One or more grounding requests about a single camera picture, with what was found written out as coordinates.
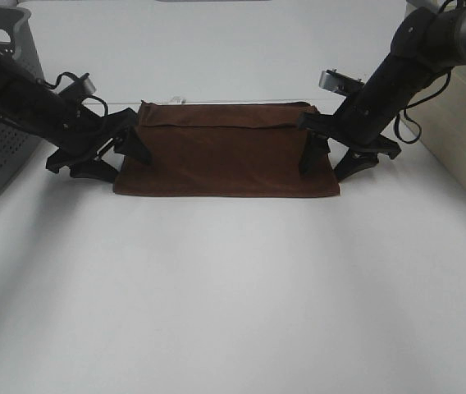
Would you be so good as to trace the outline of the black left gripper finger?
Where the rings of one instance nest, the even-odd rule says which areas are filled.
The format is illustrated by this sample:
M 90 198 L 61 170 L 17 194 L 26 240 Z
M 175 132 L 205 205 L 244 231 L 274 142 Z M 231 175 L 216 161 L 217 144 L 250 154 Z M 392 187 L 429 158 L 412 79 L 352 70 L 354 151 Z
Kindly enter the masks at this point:
M 102 159 L 89 158 L 80 160 L 68 165 L 70 177 L 75 179 L 93 179 L 113 183 L 119 171 Z
M 133 126 L 126 127 L 114 137 L 114 152 L 133 158 L 143 165 L 150 165 L 152 154 L 138 136 Z

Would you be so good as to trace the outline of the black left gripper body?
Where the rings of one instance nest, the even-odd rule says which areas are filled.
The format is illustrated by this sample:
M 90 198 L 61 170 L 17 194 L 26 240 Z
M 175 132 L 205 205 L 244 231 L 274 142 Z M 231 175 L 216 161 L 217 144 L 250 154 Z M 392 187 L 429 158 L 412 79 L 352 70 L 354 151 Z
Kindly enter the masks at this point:
M 54 129 L 47 130 L 45 140 L 54 144 L 57 150 L 48 157 L 46 168 L 50 172 L 59 172 L 76 161 L 103 160 L 108 150 L 114 150 L 114 137 L 126 127 L 136 125 L 137 112 L 130 108 L 100 117 L 82 107 L 72 121 L 61 121 Z

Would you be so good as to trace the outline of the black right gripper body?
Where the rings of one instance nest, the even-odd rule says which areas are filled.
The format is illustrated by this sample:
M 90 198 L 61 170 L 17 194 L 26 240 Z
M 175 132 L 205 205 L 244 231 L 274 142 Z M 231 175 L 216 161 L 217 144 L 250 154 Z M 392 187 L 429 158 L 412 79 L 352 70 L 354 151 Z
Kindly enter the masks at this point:
M 349 149 L 360 153 L 383 153 L 390 159 L 396 158 L 400 146 L 381 133 L 390 124 L 393 116 L 377 111 L 364 111 L 351 105 L 334 114 L 323 114 L 318 110 L 302 112 L 296 122 L 301 130 L 324 135 Z

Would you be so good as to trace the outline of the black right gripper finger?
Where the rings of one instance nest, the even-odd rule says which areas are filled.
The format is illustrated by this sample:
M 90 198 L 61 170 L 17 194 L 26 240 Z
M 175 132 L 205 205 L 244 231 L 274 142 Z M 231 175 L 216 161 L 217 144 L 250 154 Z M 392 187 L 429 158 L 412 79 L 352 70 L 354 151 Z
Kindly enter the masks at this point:
M 318 159 L 330 153 L 327 138 L 324 135 L 309 131 L 304 143 L 304 149 L 299 160 L 299 173 L 305 175 Z
M 374 168 L 378 163 L 376 153 L 360 153 L 349 149 L 336 165 L 334 173 L 338 181 L 343 181 L 358 172 Z

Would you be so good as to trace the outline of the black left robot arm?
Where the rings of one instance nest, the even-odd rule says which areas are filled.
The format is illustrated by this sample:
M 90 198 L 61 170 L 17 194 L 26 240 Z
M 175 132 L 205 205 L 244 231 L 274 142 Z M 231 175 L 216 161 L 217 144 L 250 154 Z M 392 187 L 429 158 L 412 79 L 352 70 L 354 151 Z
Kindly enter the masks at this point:
M 135 130 L 138 114 L 130 108 L 103 115 L 83 102 L 95 99 L 89 74 L 71 79 L 64 89 L 57 83 L 38 78 L 12 58 L 0 44 L 0 123 L 37 135 L 57 147 L 48 157 L 46 168 L 57 173 L 69 167 L 72 178 L 89 178 L 113 183 L 118 170 L 103 161 L 109 150 L 149 165 L 152 154 Z

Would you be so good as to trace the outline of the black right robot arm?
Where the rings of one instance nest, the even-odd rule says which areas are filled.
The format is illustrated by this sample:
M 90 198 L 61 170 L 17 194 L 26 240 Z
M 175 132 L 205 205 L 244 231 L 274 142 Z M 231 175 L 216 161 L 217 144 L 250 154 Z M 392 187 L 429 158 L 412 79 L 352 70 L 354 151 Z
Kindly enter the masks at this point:
M 329 153 L 329 140 L 347 146 L 336 165 L 340 181 L 375 167 L 378 155 L 395 158 L 401 151 L 382 135 L 390 124 L 398 125 L 413 97 L 441 76 L 451 77 L 456 66 L 466 65 L 466 1 L 454 9 L 422 6 L 409 13 L 391 42 L 391 49 L 367 82 L 325 70 L 321 88 L 345 96 L 332 115 L 303 113 L 297 125 L 307 130 L 300 173 L 306 173 Z

